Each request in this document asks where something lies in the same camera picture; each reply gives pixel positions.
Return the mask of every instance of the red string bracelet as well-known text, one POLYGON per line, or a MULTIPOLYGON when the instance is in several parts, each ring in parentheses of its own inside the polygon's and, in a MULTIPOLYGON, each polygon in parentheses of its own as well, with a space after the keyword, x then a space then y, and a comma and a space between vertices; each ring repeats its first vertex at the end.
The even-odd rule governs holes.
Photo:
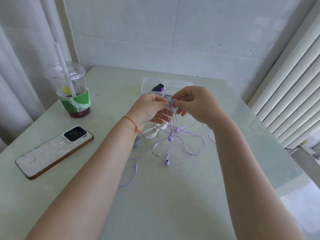
POLYGON ((131 120, 132 123, 134 123, 134 125, 136 126, 136 131, 139 132, 139 133, 142 133, 142 131, 140 131, 140 130, 138 129, 138 126, 136 125, 136 123, 135 123, 132 119, 130 119, 130 118, 127 117, 127 116, 122 116, 122 118, 127 118, 127 119, 131 120))

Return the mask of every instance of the hand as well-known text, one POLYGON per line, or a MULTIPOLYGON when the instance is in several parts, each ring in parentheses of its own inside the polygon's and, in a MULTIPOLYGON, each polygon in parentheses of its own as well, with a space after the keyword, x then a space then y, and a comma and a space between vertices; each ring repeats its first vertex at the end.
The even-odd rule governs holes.
POLYGON ((168 107, 165 98, 155 93, 148 93, 138 98, 126 116, 137 124, 139 130, 142 130, 146 122, 163 124, 165 121, 171 121, 172 112, 168 107))
POLYGON ((185 87, 174 94, 172 99, 178 99, 172 105, 178 108, 176 112, 178 115, 185 116, 189 113, 197 121, 207 125, 215 118, 225 114, 216 98, 205 87, 185 87))

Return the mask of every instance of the white textured phone case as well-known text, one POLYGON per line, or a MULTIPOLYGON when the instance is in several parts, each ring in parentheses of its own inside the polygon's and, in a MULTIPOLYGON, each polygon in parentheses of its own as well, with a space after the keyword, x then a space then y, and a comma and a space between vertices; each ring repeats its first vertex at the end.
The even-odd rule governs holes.
POLYGON ((74 143, 69 143, 62 135, 59 135, 19 157, 16 164, 28 179, 35 179, 92 141, 93 138, 93 135, 87 131, 83 137, 74 143))

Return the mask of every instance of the straw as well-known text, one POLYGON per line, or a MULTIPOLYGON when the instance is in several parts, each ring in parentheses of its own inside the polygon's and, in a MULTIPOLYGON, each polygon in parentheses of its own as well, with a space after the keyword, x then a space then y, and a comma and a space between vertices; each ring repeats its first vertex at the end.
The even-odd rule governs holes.
POLYGON ((56 52, 57 52, 57 55, 58 55, 58 58, 60 61, 60 65, 62 67, 62 71, 63 71, 64 75, 66 76, 66 82, 70 88, 71 95, 73 97, 75 97, 75 96, 77 96, 77 94, 76 94, 75 88, 73 87, 72 81, 70 79, 70 74, 69 74, 67 64, 64 59, 60 44, 58 42, 54 42, 53 45, 54 45, 54 48, 56 49, 56 52))

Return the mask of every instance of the clear plastic cup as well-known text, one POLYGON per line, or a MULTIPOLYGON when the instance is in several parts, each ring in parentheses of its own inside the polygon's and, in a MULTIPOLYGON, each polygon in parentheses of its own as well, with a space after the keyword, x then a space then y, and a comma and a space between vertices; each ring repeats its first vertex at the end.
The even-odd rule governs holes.
POLYGON ((63 73, 60 62, 52 64, 44 75, 54 84, 57 95, 69 115, 73 118, 85 117, 90 113, 91 105, 89 90, 84 78, 86 70, 73 61, 66 61, 66 66, 69 78, 63 73), (72 96, 71 83, 76 96, 72 96))

